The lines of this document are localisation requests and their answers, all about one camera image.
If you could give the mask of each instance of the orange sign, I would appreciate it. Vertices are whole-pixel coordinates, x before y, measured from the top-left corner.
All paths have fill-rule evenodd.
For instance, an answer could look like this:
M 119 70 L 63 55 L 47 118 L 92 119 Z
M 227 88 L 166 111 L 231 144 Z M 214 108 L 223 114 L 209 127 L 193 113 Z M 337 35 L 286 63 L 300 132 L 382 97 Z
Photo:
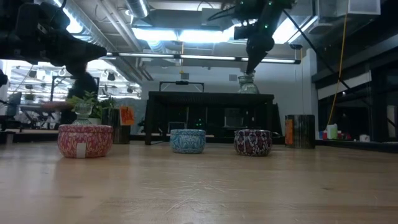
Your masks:
M 293 120 L 285 120 L 285 144 L 293 144 Z
M 134 124 L 134 110 L 128 106 L 120 107 L 120 125 Z

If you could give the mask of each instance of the blue patterned tin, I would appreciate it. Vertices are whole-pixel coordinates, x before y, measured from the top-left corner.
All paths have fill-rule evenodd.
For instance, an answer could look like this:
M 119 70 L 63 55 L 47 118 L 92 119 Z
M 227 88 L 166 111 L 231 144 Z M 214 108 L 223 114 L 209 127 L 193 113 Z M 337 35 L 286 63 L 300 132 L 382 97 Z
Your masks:
M 170 146 L 173 152 L 197 154 L 202 153 L 206 144 L 206 132 L 199 129 L 171 130 Z

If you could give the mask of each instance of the wall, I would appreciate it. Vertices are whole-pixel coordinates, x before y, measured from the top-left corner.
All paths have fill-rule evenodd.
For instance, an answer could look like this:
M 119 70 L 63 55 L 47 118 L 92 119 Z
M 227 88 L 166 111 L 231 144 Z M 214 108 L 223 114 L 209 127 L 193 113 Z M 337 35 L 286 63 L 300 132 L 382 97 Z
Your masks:
M 279 106 L 280 123 L 282 132 L 284 132 L 285 115 L 288 114 L 318 114 L 317 96 L 315 86 L 311 84 L 311 75 L 316 72 L 311 60 L 316 60 L 314 55 L 308 55 L 303 59 L 301 65 L 284 65 L 263 63 L 256 68 L 256 77 L 254 83 L 257 85 L 260 93 L 273 94 L 274 103 Z M 148 99 L 149 91 L 159 90 L 159 81 L 177 81 L 180 80 L 180 68 L 169 67 L 148 67 L 148 72 L 154 77 L 153 82 L 144 82 L 142 84 L 142 99 Z M 238 82 L 230 82 L 229 74 L 242 75 L 238 68 L 207 68 L 187 67 L 183 71 L 190 73 L 190 82 L 204 82 L 205 92 L 208 93 L 237 93 L 239 90 Z M 164 91 L 192 91 L 199 92 L 194 86 L 169 85 Z M 315 102 L 313 104 L 313 94 L 315 93 Z

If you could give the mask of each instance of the black cylinder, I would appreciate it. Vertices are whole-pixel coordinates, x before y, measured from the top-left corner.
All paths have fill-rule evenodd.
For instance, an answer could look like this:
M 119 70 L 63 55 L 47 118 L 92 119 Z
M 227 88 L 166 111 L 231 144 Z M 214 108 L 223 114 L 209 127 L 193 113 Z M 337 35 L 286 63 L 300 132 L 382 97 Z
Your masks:
M 315 149 L 315 116 L 285 116 L 285 145 L 298 149 Z
M 104 110 L 101 124 L 113 127 L 113 144 L 130 143 L 130 126 L 120 125 L 119 109 Z

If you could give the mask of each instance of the ceiling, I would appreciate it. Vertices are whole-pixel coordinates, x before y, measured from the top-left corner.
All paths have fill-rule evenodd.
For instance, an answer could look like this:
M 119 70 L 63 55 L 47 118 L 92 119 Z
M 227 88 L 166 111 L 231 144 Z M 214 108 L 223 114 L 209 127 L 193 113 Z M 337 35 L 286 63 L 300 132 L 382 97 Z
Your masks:
M 49 2 L 56 2 L 61 0 L 47 0 Z M 364 2 L 371 2 L 372 0 L 360 0 Z M 159 26 L 175 26 L 186 27 L 192 25 L 193 22 L 184 15 L 187 11 L 195 17 L 205 15 L 212 15 L 220 9 L 228 8 L 233 5 L 234 1 L 230 0 L 212 0 L 210 2 L 189 1 L 189 0 L 148 0 L 150 6 L 149 16 L 145 19 L 134 19 L 131 22 L 126 7 L 126 0 L 68 0 L 67 9 L 76 20 L 86 27 L 83 34 L 77 35 L 79 38 L 84 36 L 91 37 L 90 41 L 99 43 L 107 48 L 108 51 L 113 52 L 153 52 L 154 48 L 145 40 L 137 39 L 136 33 L 131 30 L 131 27 L 139 27 L 143 24 L 158 24 Z M 339 0 L 299 0 L 294 8 L 289 12 L 292 17 L 299 24 L 308 22 L 311 18 L 318 18 L 318 20 L 307 27 L 305 33 L 316 47 L 327 45 L 342 36 L 343 18 L 339 5 L 343 1 Z M 355 32 L 362 26 L 371 22 L 375 15 L 362 15 L 351 13 L 348 17 L 348 34 Z M 283 26 L 286 16 L 280 18 L 279 25 Z M 229 27 L 234 22 L 231 19 L 224 19 L 212 24 L 205 24 L 203 26 L 216 26 L 223 30 Z M 324 24 L 327 24 L 327 29 L 322 29 Z M 161 41 L 163 50 L 172 53 L 184 53 L 192 55 L 219 55 L 219 56 L 246 56 L 246 41 L 245 40 L 229 40 L 219 43 L 184 43 L 176 44 L 174 41 Z M 299 35 L 293 41 L 293 44 L 301 44 L 308 48 L 306 41 Z M 274 58 L 296 58 L 299 53 L 290 48 L 288 44 L 276 44 L 269 52 L 268 57 Z M 148 82 L 153 79 L 163 80 L 162 73 L 168 74 L 169 67 L 181 66 L 181 60 L 148 60 L 124 58 L 123 60 L 112 60 L 120 74 L 126 80 L 137 83 Z M 195 73 L 195 69 L 201 68 L 237 68 L 242 69 L 246 66 L 244 62 L 220 62 L 212 60 L 184 60 L 184 67 L 190 67 L 190 71 Z

